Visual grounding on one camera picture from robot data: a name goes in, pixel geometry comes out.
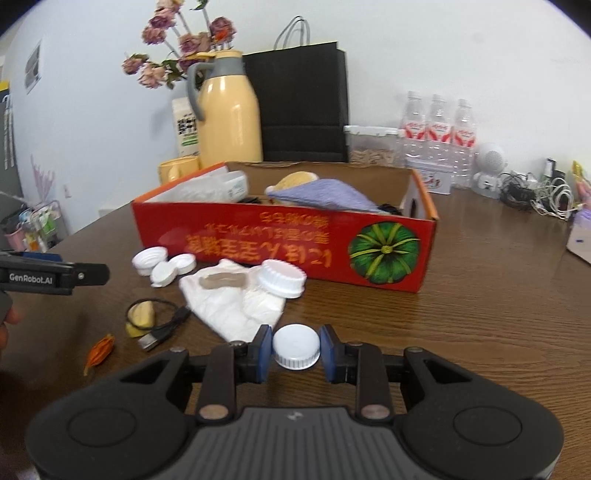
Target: bag handle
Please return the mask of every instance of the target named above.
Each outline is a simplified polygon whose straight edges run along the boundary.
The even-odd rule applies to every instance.
[[[287,43],[289,42],[291,33],[294,31],[298,23],[302,23],[302,26],[300,27],[300,47],[304,45],[304,27],[306,28],[306,45],[310,45],[310,24],[301,15],[296,15],[294,18],[290,20],[287,26],[283,30],[281,30],[281,33],[275,40],[273,50],[277,50],[281,37],[283,36],[283,34],[285,34],[285,32],[287,32],[287,35],[285,36],[285,39],[283,41],[283,48],[287,47]]]

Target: thermos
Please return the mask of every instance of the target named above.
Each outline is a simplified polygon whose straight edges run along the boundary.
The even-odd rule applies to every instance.
[[[220,50],[197,57],[207,61],[189,67],[187,88],[197,118],[201,167],[225,161],[261,162],[258,100],[244,72],[242,52]],[[201,90],[196,89],[198,70],[205,74]]]

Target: green pumpkin illustration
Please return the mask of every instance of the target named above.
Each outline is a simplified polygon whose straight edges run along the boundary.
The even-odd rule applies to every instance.
[[[351,268],[376,285],[401,281],[417,265],[419,239],[401,223],[364,227],[349,244]]]

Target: cardboard box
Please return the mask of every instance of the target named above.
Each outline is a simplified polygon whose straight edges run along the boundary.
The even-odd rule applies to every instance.
[[[378,205],[398,206],[403,216],[244,203],[167,203],[170,190],[202,175],[242,170],[251,196],[286,175],[312,171],[345,181]],[[144,247],[162,245],[170,255],[198,260],[230,258],[257,265],[278,258],[310,278],[416,292],[423,283],[437,212],[412,169],[342,163],[226,163],[163,185],[132,202]]]

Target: hand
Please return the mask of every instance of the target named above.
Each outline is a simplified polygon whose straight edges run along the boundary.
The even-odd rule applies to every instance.
[[[10,323],[12,325],[17,324],[21,321],[21,318],[15,313],[14,309],[10,309],[6,318],[4,319],[5,323]],[[8,329],[6,325],[0,325],[0,352],[6,348],[6,344],[8,343]]]

